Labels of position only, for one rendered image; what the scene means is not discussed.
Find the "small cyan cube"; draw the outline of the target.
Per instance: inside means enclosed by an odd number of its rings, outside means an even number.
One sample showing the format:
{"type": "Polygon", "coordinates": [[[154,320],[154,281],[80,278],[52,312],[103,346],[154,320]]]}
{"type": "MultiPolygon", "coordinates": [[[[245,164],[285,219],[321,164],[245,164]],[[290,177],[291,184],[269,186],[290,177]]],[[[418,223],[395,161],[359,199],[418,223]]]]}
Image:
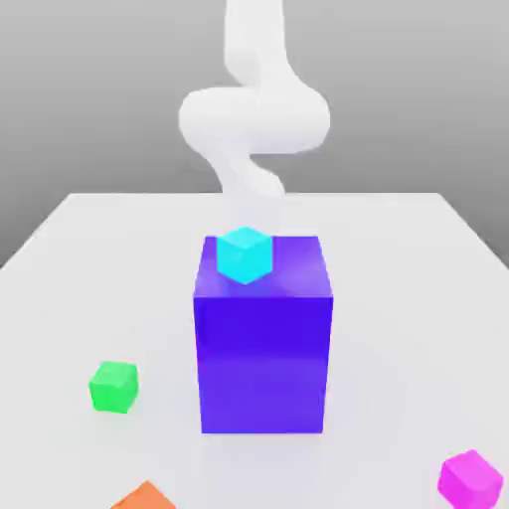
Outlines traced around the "small cyan cube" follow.
{"type": "Polygon", "coordinates": [[[216,239],[218,273],[249,284],[271,273],[272,236],[242,227],[216,239]]]}

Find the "small green cube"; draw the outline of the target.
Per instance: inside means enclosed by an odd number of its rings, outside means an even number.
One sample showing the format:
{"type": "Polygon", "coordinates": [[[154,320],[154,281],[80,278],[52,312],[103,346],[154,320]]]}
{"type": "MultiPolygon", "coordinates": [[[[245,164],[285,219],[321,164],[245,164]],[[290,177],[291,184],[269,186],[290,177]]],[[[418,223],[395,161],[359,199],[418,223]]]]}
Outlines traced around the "small green cube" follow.
{"type": "Polygon", "coordinates": [[[138,394],[134,364],[104,361],[88,383],[92,406],[99,412],[127,414],[138,394]]]}

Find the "small orange cube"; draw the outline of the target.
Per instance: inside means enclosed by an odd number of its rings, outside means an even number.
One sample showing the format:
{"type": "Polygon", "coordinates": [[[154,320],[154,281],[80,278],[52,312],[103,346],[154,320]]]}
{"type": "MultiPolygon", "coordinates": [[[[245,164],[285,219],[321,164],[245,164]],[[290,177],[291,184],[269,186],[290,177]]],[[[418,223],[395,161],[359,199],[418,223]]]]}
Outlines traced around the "small orange cube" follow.
{"type": "Polygon", "coordinates": [[[177,509],[150,481],[144,481],[135,490],[115,503],[110,509],[177,509]]]}

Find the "small magenta cube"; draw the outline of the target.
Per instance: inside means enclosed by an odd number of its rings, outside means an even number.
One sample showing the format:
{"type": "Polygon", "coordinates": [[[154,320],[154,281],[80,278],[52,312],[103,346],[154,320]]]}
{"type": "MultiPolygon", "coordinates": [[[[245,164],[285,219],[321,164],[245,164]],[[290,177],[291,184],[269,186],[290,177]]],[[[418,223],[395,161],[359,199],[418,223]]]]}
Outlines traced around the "small magenta cube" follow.
{"type": "Polygon", "coordinates": [[[501,473],[470,449],[442,464],[437,490],[453,509],[493,509],[503,483],[501,473]]]}

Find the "large blue box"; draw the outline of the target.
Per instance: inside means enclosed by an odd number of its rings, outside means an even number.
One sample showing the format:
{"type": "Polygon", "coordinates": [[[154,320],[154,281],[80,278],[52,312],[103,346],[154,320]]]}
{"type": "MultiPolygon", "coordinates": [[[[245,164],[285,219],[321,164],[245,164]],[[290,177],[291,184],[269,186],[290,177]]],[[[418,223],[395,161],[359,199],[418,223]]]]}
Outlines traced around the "large blue box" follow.
{"type": "Polygon", "coordinates": [[[277,237],[273,270],[249,284],[202,247],[193,295],[204,433],[323,430],[333,292],[315,237],[277,237]]]}

